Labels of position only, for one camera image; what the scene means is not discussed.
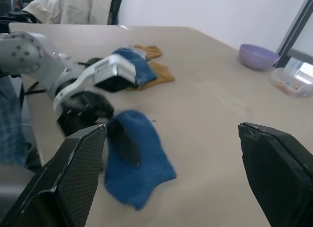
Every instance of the clear plastic box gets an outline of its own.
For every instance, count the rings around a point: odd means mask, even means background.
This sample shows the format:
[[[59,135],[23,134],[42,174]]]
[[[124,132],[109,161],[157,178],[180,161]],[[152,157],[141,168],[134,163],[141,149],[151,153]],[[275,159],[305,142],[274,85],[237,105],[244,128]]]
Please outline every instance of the clear plastic box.
[[[313,69],[310,68],[306,66],[298,70],[278,68],[271,74],[270,82],[291,97],[313,97]]]

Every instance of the plastic container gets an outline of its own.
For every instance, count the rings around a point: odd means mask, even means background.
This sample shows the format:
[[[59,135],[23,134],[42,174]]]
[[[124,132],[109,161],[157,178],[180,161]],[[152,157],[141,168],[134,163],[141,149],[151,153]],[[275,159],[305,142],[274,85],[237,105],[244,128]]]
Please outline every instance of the plastic container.
[[[279,59],[279,56],[265,48],[244,44],[239,49],[240,62],[249,68],[265,70],[272,67]]]
[[[270,82],[291,97],[313,97],[313,77],[301,70],[278,68],[271,74]]]

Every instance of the beige table surface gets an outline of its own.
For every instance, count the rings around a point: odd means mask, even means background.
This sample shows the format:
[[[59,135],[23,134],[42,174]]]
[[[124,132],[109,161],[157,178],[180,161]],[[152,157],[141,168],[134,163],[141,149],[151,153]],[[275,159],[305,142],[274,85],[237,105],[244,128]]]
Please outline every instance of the beige table surface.
[[[243,67],[238,52],[183,27],[127,27],[12,23],[12,31],[46,35],[77,61],[105,57],[124,45],[157,45],[176,82],[143,92],[107,94],[117,110],[155,120],[178,177],[158,186],[142,211],[116,201],[103,187],[87,227],[268,227],[250,190],[237,125],[253,122],[293,134],[313,148],[309,99],[292,99],[269,82],[269,72]],[[32,83],[26,79],[26,85]],[[28,96],[38,146],[50,159],[63,141],[45,94]]]

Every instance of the cloth on chair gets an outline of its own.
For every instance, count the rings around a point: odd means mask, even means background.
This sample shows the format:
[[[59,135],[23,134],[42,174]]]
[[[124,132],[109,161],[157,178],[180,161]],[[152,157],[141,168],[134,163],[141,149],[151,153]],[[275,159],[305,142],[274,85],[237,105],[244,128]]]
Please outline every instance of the cloth on chair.
[[[9,77],[0,78],[0,164],[25,166],[28,146],[21,117],[21,105]]]
[[[176,178],[176,173],[163,151],[156,130],[145,115],[133,110],[124,111],[114,117],[108,127],[114,120],[118,120],[136,143],[141,160],[138,168],[124,161],[114,150],[109,138],[104,185],[121,203],[133,205],[136,210],[140,210],[153,189]]]
[[[47,24],[107,25],[111,0],[34,0],[23,11]]]

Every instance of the plaid shirt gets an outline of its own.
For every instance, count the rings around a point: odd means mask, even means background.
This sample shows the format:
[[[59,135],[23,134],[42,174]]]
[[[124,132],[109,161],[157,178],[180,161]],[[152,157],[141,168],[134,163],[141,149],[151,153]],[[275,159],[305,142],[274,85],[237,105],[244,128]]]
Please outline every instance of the plaid shirt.
[[[0,164],[25,166],[28,147],[21,117],[21,105],[9,77],[0,78]]]

